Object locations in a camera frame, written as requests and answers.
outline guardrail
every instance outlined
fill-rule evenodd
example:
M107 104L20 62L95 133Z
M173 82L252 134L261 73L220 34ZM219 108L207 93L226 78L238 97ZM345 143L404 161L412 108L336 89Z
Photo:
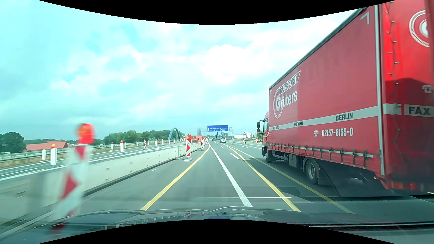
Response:
M235 138L235 141L243 141L243 139L242 139L242 138ZM246 141L246 142L256 142L256 139L249 139L249 138L246 138L245 141Z
M200 143L191 149L198 150ZM185 156L185 144L177 143L158 151L119 155L90 162L85 181L85 195ZM41 216L50 217L60 197L64 166L0 178L0 229L11 221L20 223Z
M133 143L126 143L127 146L136 145L135 142ZM93 146L92 150L96 149L102 149L102 148L110 148L112 145L98 145ZM120 147L120 144L113 144L113 148ZM68 151L68 148L58 148L57 154L65 154ZM46 150L46 156L51 155L51 150ZM19 160L19 159L26 159L26 158L37 158L42 157L42 150L41 151L32 151L32 152L19 152L19 153L11 153L11 154L2 154L0 155L0 163L4 161L11 161L11 160Z

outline company logo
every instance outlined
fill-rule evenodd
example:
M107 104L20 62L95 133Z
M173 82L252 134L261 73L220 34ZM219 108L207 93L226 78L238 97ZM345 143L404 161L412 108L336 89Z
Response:
M274 93L273 111L276 119L282 115L283 108L297 102L297 91L291 89L298 83L301 71L297 72L292 78L277 88Z
M409 23L408 28L413 39L419 44L429 47L428 42L428 22L425 15L425 10L415 13Z

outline building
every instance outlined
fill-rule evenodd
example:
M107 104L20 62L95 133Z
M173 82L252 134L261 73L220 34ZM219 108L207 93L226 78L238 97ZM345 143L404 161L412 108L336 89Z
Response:
M26 152L28 151L41 151L43 149L51 149L51 145L54 144L55 148L68 148L69 143L65 141L47 141L46 143L28 144L26 145Z

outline truck cab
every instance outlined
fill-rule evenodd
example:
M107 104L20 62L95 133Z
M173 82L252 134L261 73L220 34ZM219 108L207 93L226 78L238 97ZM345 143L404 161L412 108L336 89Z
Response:
M264 151L264 148L268 147L268 117L269 117L269 112L267 112L265 114L264 120L261 120L263 122L263 127L262 127L262 131L263 131L263 135L262 135L262 156L266 155L266 152ZM257 123L257 132L259 132L261 129L261 121L258 121Z

